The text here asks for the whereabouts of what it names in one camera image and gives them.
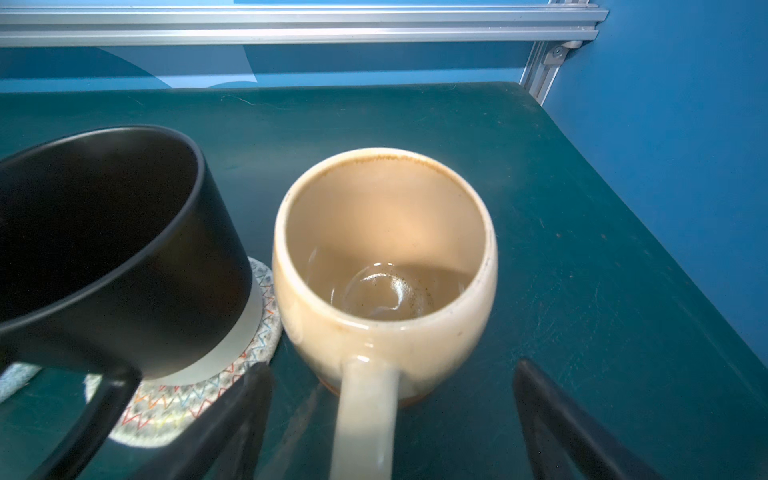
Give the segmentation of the black mug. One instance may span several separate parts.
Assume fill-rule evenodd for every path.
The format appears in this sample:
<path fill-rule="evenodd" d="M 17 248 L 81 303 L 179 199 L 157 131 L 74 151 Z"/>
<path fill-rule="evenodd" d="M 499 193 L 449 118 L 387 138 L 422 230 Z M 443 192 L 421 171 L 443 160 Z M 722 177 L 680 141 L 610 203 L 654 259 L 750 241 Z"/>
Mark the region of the black mug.
<path fill-rule="evenodd" d="M 73 479 L 144 380 L 196 383 L 253 336 L 249 260 L 201 149 L 88 131 L 1 163 L 1 363 L 96 373 L 36 479 Z"/>

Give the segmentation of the grey woven coaster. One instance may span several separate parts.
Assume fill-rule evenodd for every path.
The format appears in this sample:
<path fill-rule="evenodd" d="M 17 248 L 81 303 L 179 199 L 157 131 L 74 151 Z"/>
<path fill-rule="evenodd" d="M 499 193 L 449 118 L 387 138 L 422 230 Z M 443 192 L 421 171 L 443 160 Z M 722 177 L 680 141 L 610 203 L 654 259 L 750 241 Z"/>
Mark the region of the grey woven coaster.
<path fill-rule="evenodd" d="M 39 373 L 41 368 L 27 363 L 14 363 L 0 378 L 0 402 L 3 403 Z"/>

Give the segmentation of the tan yellow mug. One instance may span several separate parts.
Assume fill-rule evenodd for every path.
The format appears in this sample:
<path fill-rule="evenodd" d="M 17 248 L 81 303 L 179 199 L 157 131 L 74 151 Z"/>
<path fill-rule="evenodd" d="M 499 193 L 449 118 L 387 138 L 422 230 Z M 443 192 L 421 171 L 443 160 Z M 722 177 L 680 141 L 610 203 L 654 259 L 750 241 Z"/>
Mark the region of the tan yellow mug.
<path fill-rule="evenodd" d="M 272 267 L 286 334 L 339 396 L 330 477 L 390 478 L 398 407 L 452 375 L 489 319 L 498 246 L 486 205 L 429 157 L 340 153 L 286 193 Z"/>

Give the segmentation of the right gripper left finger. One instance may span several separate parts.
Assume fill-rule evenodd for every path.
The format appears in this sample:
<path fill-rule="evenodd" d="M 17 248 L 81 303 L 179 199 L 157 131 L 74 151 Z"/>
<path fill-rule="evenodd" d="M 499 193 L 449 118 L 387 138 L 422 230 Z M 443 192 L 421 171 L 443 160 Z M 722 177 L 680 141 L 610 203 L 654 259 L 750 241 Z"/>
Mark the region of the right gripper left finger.
<path fill-rule="evenodd" d="M 202 479 L 217 465 L 218 479 L 251 479 L 262 448 L 273 384 L 268 364 L 253 365 L 132 477 Z"/>

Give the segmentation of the white multicolour woven coaster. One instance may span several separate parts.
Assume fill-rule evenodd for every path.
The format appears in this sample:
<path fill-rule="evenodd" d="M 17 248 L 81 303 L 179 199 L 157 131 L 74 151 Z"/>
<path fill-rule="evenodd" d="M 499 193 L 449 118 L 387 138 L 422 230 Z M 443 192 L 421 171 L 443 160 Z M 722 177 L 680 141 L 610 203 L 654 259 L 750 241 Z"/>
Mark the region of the white multicolour woven coaster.
<path fill-rule="evenodd" d="M 245 350 L 222 371 L 189 385 L 144 381 L 109 434 L 117 443 L 136 448 L 169 444 L 198 419 L 251 367 L 268 364 L 283 326 L 274 293 L 273 275 L 263 262 L 249 260 L 254 286 L 261 295 L 261 322 Z"/>

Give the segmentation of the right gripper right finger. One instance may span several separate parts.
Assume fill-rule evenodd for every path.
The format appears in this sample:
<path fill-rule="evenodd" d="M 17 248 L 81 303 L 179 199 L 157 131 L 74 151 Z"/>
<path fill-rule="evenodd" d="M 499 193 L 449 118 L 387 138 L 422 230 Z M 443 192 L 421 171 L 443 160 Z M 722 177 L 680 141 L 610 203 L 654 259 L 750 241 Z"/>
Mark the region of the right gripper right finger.
<path fill-rule="evenodd" d="M 520 359 L 512 382 L 535 479 L 658 479 L 660 474 L 584 411 L 538 365 Z"/>

